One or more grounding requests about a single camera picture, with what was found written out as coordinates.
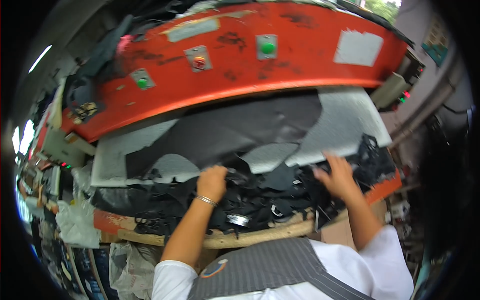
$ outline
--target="green button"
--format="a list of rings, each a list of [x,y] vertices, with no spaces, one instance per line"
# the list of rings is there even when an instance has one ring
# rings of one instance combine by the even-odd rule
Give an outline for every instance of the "green button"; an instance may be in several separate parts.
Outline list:
[[[260,51],[261,51],[263,54],[273,53],[273,51],[275,51],[275,45],[272,44],[272,43],[263,43],[263,44],[260,46]]]
[[[137,81],[137,86],[139,88],[146,88],[147,87],[147,80],[145,78],[139,79]]]

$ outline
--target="fluorescent light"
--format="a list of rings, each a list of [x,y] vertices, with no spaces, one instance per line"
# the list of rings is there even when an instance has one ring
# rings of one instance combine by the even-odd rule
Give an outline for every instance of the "fluorescent light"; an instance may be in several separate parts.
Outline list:
[[[15,153],[18,152],[18,149],[20,149],[20,134],[19,134],[19,129],[18,126],[15,128],[13,131],[13,137],[12,137],[12,143],[13,143],[13,150]]]
[[[32,142],[34,135],[35,135],[35,130],[33,129],[33,122],[32,120],[28,120],[27,123],[25,124],[24,137],[20,142],[20,147],[19,147],[19,151],[23,155],[26,155],[28,146]]]
[[[33,71],[33,69],[36,67],[36,65],[38,64],[38,62],[42,59],[42,57],[50,50],[50,48],[52,48],[52,45],[48,46],[45,48],[45,50],[43,50],[42,54],[40,54],[40,56],[36,59],[36,61],[33,63],[32,67],[30,68],[30,70],[28,70],[28,72],[30,73],[31,71]]]

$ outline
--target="white foam sheet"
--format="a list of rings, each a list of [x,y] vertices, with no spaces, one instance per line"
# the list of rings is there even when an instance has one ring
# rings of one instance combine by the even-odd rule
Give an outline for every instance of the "white foam sheet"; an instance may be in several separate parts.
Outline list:
[[[126,134],[110,134],[98,140],[92,167],[92,186],[122,187],[127,183],[125,155],[150,146],[178,119],[148,126]]]
[[[339,156],[354,154],[363,133],[376,137],[380,147],[392,142],[380,114],[363,88],[319,88],[319,101],[322,103],[320,118],[308,131],[299,149],[299,145],[292,143],[267,144],[242,157],[253,173],[269,172],[285,159],[289,166],[321,162],[325,160],[322,151]],[[151,145],[176,121],[101,138],[94,159],[92,185],[122,187],[138,183],[138,180],[128,180],[126,177],[125,155]],[[177,154],[161,157],[153,168],[158,169],[162,175],[162,178],[156,179],[161,183],[171,182],[173,177],[183,182],[200,173],[197,166]]]

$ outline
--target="pipe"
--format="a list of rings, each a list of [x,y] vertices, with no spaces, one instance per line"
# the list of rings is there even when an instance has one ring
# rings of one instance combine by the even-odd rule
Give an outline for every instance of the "pipe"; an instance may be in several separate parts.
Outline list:
[[[442,87],[438,88],[425,105],[420,106],[417,115],[406,125],[404,129],[393,138],[390,148],[397,147],[405,138],[409,137],[425,120],[445,103],[455,92],[455,88],[465,74],[465,65],[459,55],[452,64],[451,70],[441,80]]]

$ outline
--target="silver bracelet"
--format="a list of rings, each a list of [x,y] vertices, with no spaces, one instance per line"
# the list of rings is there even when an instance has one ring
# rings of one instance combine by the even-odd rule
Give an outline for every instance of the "silver bracelet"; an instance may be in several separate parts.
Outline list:
[[[204,197],[204,196],[201,196],[201,195],[196,195],[196,198],[198,198],[198,199],[200,199],[200,200],[202,200],[202,201],[205,201],[205,202],[207,202],[208,204],[213,205],[214,207],[217,207],[217,206],[218,206],[217,203],[215,203],[214,201],[212,201],[212,199],[209,199],[209,198],[207,198],[207,197]]]

